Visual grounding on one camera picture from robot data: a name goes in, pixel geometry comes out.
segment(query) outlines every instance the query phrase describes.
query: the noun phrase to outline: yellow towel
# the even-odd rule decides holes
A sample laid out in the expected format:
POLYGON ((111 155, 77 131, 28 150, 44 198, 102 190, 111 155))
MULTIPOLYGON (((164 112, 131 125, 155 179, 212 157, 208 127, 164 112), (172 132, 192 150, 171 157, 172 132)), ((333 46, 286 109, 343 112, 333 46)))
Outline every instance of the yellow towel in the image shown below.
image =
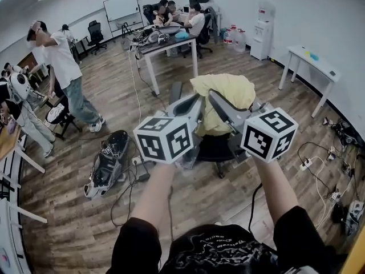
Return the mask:
POLYGON ((206 106, 203 125, 200 125, 197 131, 200 136, 219 136, 232 131, 227 124, 223 123, 209 102, 208 92, 210 89, 220 92, 237 108, 249 108, 256 97, 255 85, 242 75, 202 75, 191 79, 190 82, 194 90, 205 97, 206 106))

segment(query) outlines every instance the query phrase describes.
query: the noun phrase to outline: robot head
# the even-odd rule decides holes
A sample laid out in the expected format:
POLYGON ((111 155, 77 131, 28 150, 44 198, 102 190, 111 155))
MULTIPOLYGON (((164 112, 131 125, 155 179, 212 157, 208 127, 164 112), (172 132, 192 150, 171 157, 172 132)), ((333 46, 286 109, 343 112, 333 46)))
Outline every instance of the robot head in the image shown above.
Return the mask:
POLYGON ((19 73, 13 73, 10 77, 10 83, 13 90, 23 99, 26 100, 29 95, 30 85, 28 79, 19 73))

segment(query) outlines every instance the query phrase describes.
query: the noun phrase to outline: black t-shirt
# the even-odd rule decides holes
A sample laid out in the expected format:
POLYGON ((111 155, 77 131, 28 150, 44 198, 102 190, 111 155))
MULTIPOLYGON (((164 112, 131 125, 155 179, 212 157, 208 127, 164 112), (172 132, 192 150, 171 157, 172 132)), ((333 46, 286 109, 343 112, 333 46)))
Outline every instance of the black t-shirt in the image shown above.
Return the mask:
POLYGON ((6 102, 9 108, 9 113, 13 115, 14 119, 17 120, 21 114, 21 108, 23 103, 16 104, 11 102, 10 95, 5 84, 0 85, 0 103, 6 102))
MULTIPOLYGON (((238 225, 203 225, 172 243, 160 273, 284 273, 304 266, 331 273, 326 247, 303 208, 278 220, 274 241, 277 252, 238 225)), ((107 274, 158 273, 160 258, 156 228, 131 218, 120 229, 107 274)))

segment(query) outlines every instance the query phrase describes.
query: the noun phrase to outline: blue jeans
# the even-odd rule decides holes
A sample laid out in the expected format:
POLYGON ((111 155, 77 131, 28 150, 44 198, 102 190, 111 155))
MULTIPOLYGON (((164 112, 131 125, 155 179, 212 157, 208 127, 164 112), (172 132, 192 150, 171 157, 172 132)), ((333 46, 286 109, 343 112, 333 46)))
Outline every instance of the blue jeans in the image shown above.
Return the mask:
POLYGON ((82 77, 72 80, 63 92, 68 98, 68 109, 71 115, 87 124, 98 122, 100 118, 98 111, 82 94, 82 77))

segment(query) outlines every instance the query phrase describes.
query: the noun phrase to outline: white cube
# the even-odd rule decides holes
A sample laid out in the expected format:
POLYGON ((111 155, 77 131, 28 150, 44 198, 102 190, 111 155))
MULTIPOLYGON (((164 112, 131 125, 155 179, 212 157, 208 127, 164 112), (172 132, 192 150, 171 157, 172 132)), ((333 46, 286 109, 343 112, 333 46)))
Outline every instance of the white cube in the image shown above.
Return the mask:
POLYGON ((268 163, 289 150, 297 129, 298 123, 276 108, 245 121, 241 147, 268 163))
POLYGON ((144 160, 173 163, 193 148, 188 118, 149 116, 133 133, 144 160))

